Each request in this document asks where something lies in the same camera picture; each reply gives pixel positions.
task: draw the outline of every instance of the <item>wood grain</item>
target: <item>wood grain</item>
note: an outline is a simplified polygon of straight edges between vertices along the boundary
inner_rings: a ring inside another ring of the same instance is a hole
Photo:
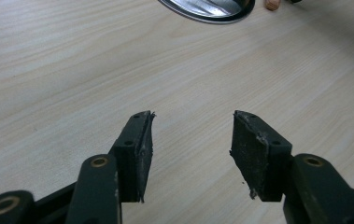
[[[0,193],[72,183],[148,109],[146,203],[124,204],[124,223],[285,223],[229,156],[236,109],[354,188],[354,1],[257,4],[231,25],[149,0],[0,1]]]

